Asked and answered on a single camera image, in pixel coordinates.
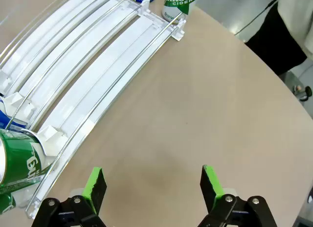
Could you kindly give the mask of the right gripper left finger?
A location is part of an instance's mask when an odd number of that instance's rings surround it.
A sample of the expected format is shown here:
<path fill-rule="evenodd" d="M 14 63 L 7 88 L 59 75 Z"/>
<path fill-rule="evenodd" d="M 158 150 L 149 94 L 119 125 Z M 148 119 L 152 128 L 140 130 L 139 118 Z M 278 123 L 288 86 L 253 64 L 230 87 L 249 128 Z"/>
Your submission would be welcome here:
<path fill-rule="evenodd" d="M 104 227 L 99 211 L 107 184 L 101 167 L 94 167 L 82 194 L 61 202 L 56 198 L 43 200 L 33 227 Z"/>

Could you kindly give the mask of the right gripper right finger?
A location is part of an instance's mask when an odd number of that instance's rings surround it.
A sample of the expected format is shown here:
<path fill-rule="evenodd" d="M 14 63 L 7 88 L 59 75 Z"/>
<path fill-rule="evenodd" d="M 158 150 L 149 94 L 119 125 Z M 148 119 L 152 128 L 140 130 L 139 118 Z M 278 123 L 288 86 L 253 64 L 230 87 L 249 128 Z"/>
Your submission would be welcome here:
<path fill-rule="evenodd" d="M 200 187 L 208 214 L 200 227 L 275 227 L 276 221 L 262 196 L 246 201 L 225 193 L 213 167 L 202 166 Z"/>

